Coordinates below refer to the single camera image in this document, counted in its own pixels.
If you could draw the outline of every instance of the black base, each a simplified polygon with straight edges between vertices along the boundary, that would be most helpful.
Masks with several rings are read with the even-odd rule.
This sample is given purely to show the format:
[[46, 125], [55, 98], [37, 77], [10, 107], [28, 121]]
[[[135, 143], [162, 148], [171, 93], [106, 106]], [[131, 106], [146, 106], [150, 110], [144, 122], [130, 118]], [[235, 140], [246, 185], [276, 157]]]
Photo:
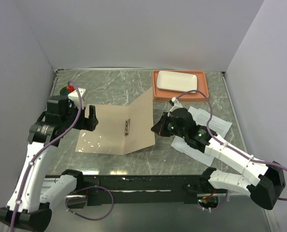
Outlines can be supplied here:
[[[6, 207], [0, 208], [0, 222], [10, 226], [13, 211]], [[37, 211], [32, 213], [17, 213], [14, 227], [27, 231], [43, 232], [49, 225], [52, 211], [49, 204], [40, 204]]]

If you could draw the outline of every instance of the cable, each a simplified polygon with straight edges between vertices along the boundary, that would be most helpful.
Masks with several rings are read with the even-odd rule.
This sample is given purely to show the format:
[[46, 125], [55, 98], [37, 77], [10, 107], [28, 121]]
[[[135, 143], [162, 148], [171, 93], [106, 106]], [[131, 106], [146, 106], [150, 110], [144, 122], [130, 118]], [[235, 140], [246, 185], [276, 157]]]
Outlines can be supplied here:
[[227, 200], [228, 195], [229, 195], [229, 191], [227, 190], [225, 197], [224, 197], [224, 200], [221, 202], [221, 204], [219, 204], [216, 208], [211, 209], [211, 211], [214, 211], [214, 210], [221, 208], [224, 205], [225, 201]]
[[[201, 91], [199, 91], [199, 90], [190, 90], [190, 91], [187, 91], [187, 92], [184, 92], [184, 93], [180, 94], [178, 97], [176, 97], [176, 99], [179, 99], [179, 98], [182, 97], [183, 95], [188, 94], [188, 93], [190, 93], [190, 92], [198, 92], [198, 93], [200, 93], [200, 94], [207, 100], [208, 105], [209, 105], [209, 108], [210, 108], [210, 117], [209, 117], [209, 119], [208, 119], [208, 121], [207, 121], [207, 124], [206, 124], [207, 130], [208, 130], [208, 132], [209, 132], [209, 134], [210, 134], [210, 136], [211, 136], [212, 138], [214, 138], [217, 142], [219, 142], [221, 145], [223, 145], [224, 143], [223, 143], [222, 141], [220, 141], [218, 138], [216, 138], [216, 137], [211, 133], [211, 130], [210, 130], [210, 128], [209, 128], [209, 123], [210, 123], [210, 121], [212, 120], [212, 105], [211, 105], [209, 99], [207, 98], [207, 96], [206, 96], [203, 92], [201, 92]], [[230, 146], [230, 145], [228, 145], [227, 147], [228, 147], [229, 149], [235, 151], [236, 153], [238, 153], [239, 155], [241, 155], [241, 156], [244, 157], [245, 159], [249, 159], [248, 156], [246, 156], [244, 153], [242, 153], [241, 151], [237, 150], [236, 148], [234, 148], [234, 147], [232, 147], [232, 146]], [[263, 161], [263, 160], [255, 160], [255, 159], [251, 159], [251, 160], [252, 160], [252, 162], [254, 162], [254, 163], [262, 163], [262, 164], [268, 164], [268, 165], [271, 165], [271, 166], [274, 166], [274, 167], [278, 167], [278, 168], [281, 168], [281, 169], [283, 169], [284, 171], [287, 172], [287, 167], [284, 167], [284, 166], [282, 166], [281, 164], [273, 163], [273, 162], [267, 162], [267, 161]], [[287, 201], [287, 198], [279, 198], [279, 200], [281, 200], [281, 201]]]
[[213, 190], [213, 193], [211, 193], [209, 196], [204, 196], [203, 199], [208, 200], [210, 198], [212, 198], [212, 196], [216, 193], [216, 189]]
[[108, 215], [110, 215], [111, 211], [112, 211], [113, 208], [114, 208], [114, 204], [115, 204], [115, 203], [114, 203], [114, 197], [113, 197], [112, 193], [111, 193], [108, 189], [106, 189], [106, 188], [104, 188], [104, 187], [101, 187], [101, 186], [90, 186], [90, 187], [86, 187], [86, 188], [83, 188], [83, 189], [81, 189], [81, 190], [74, 191], [74, 193], [78, 193], [78, 192], [80, 192], [80, 191], [88, 190], [88, 189], [102, 189], [102, 190], [105, 190], [106, 192], [109, 193], [109, 195], [110, 195], [110, 197], [111, 197], [111, 207], [110, 207], [109, 211], [108, 211], [104, 216], [102, 216], [102, 217], [100, 217], [100, 218], [89, 218], [89, 217], [83, 216], [83, 215], [81, 215], [81, 214], [78, 214], [78, 213], [74, 212], [73, 210], [71, 210], [71, 209], [67, 206], [67, 203], [68, 203], [68, 201], [71, 200], [71, 199], [81, 199], [80, 197], [69, 198], [69, 199], [66, 200], [65, 206], [66, 206], [67, 211], [69, 211], [69, 212], [71, 212], [71, 213], [75, 214], [76, 216], [79, 216], [79, 217], [81, 217], [81, 218], [83, 218], [83, 219], [89, 220], [89, 221], [99, 221], [99, 220], [104, 219], [104, 218], [107, 217]]
[[[80, 113], [81, 113], [81, 108], [82, 108], [82, 100], [81, 100], [81, 95], [80, 95], [80, 92], [79, 92], [79, 89], [77, 87], [77, 84], [74, 82], [74, 81], [69, 81], [68, 82], [68, 85], [72, 84], [75, 89], [76, 89], [76, 92], [78, 94], [78, 99], [79, 99], [79, 108], [78, 108], [78, 113], [77, 113], [77, 116], [74, 120], [74, 122], [71, 124], [71, 126], [66, 129], [61, 135], [59, 135], [57, 138], [55, 138], [54, 140], [52, 140], [50, 143], [48, 143], [47, 145], [45, 145], [42, 149], [40, 149], [36, 154], [35, 156], [31, 159], [30, 163], [35, 163], [35, 161], [37, 160], [37, 158], [49, 147], [51, 146], [52, 144], [54, 144], [56, 141], [58, 141], [59, 139], [63, 138], [77, 123], [78, 119], [79, 119], [79, 116], [80, 116]], [[26, 185], [26, 182], [27, 182], [27, 179], [28, 179], [28, 176], [29, 176], [29, 172], [32, 168], [32, 165], [29, 165], [23, 175], [23, 178], [22, 178], [22, 182], [21, 182], [21, 185], [20, 185], [20, 189], [18, 191], [18, 196], [17, 196], [17, 199], [16, 199], [16, 204], [14, 206], [14, 211], [13, 211], [13, 215], [12, 215], [12, 219], [11, 219], [11, 223], [10, 223], [10, 232], [14, 232], [14, 221], [15, 221], [15, 217], [16, 217], [16, 214], [18, 212], [18, 209], [19, 209], [19, 206], [20, 206], [20, 203], [21, 203], [21, 197], [22, 197], [22, 194], [23, 194], [23, 191], [24, 191], [24, 187]]]

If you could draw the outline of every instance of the marble table surface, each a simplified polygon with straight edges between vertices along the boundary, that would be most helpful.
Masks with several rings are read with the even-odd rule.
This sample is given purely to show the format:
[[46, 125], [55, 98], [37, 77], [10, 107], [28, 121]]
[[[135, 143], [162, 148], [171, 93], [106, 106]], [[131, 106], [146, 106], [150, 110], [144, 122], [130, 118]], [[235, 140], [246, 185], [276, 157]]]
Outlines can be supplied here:
[[[59, 70], [52, 94], [58, 95], [69, 80], [76, 81], [78, 87], [87, 89], [85, 104], [128, 105], [151, 87], [151, 70]], [[220, 72], [207, 72], [210, 101], [215, 116], [232, 122], [225, 139], [243, 149], [235, 116]], [[207, 103], [183, 103], [209, 111]], [[154, 123], [162, 112], [171, 108], [168, 102], [153, 102]], [[75, 169], [84, 174], [202, 174], [206, 165], [171, 147], [174, 137], [156, 136], [152, 147], [130, 154], [108, 155], [75, 152], [79, 130], [71, 130], [63, 139], [55, 153], [47, 175], [60, 175], [66, 169]], [[215, 159], [212, 167], [236, 173], [231, 167]]]

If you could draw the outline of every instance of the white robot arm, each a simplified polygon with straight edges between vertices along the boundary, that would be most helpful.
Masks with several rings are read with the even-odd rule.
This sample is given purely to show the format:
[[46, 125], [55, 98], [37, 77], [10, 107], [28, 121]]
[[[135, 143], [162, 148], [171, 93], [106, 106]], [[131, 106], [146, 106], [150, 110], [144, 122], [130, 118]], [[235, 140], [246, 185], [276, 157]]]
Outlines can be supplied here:
[[242, 193], [262, 208], [272, 209], [285, 187], [283, 170], [277, 165], [258, 163], [261, 160], [229, 144], [206, 126], [197, 125], [191, 113], [176, 98], [170, 103], [172, 109], [164, 112], [151, 130], [163, 137], [179, 136], [191, 148], [221, 160], [240, 173], [207, 168], [201, 175], [203, 189], [228, 189]]
[[[62, 138], [75, 118], [78, 119], [73, 127], [75, 129], [93, 131], [98, 124], [94, 106], [89, 107], [89, 117], [85, 118], [83, 99], [86, 90], [78, 88], [78, 92], [75, 90], [68, 96], [50, 97], [47, 101], [47, 110], [31, 126], [26, 160], [20, 178], [6, 207], [0, 208], [2, 223], [10, 225], [11, 218], [14, 218], [13, 224], [16, 228], [44, 231], [58, 203], [70, 192], [83, 188], [82, 172], [66, 170], [50, 189], [41, 194], [43, 180], [60, 141], [58, 138]], [[49, 145], [48, 148], [33, 160], [45, 145]]]

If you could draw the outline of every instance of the metal clip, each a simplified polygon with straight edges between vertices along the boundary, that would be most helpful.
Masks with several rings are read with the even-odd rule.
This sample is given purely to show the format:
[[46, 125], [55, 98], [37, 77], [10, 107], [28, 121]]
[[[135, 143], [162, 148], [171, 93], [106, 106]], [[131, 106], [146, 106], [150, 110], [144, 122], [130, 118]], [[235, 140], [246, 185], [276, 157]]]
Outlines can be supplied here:
[[125, 120], [125, 128], [124, 128], [124, 135], [129, 135], [129, 126], [130, 126], [130, 118]]

